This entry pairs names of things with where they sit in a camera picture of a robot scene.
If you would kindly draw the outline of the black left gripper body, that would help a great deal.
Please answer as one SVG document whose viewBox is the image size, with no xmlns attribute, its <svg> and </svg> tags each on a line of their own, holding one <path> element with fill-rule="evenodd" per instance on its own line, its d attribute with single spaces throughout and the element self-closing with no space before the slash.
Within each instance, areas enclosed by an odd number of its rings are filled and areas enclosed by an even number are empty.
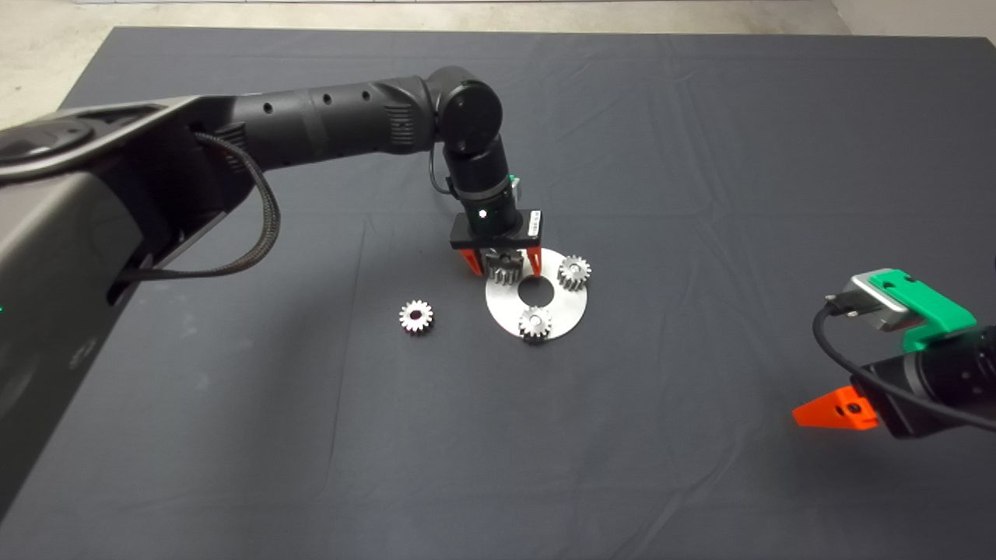
<svg viewBox="0 0 996 560">
<path fill-rule="evenodd" d="M 520 208 L 514 189 L 490 192 L 487 198 L 464 198 L 451 230 L 454 250 L 528 249 L 542 245 L 544 213 Z"/>
</svg>

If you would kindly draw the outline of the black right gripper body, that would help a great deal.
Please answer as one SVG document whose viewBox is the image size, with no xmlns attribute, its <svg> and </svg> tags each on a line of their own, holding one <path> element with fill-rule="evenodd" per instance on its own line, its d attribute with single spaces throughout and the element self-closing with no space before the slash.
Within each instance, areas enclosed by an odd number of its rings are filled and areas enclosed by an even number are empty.
<svg viewBox="0 0 996 560">
<path fill-rule="evenodd" d="M 933 398 L 928 385 L 919 373 L 917 359 L 908 355 L 882 359 L 864 365 L 862 369 L 877 380 L 910 391 L 917 397 L 929 401 Z M 931 412 L 902 398 L 889 396 L 886 391 L 869 385 L 865 380 L 852 376 L 851 383 L 857 392 L 868 400 L 890 435 L 896 439 L 922 439 L 937 435 L 949 428 L 949 422 L 945 419 L 936 418 Z"/>
</svg>

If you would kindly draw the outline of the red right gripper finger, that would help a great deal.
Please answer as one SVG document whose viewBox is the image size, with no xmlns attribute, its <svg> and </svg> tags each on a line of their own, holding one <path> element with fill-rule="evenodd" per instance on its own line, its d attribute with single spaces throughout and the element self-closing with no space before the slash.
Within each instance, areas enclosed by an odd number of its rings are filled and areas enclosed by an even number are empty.
<svg viewBox="0 0 996 560">
<path fill-rule="evenodd" d="M 792 418 L 802 428 L 869 430 L 879 417 L 869 400 L 853 386 L 839 387 L 794 408 Z"/>
</svg>

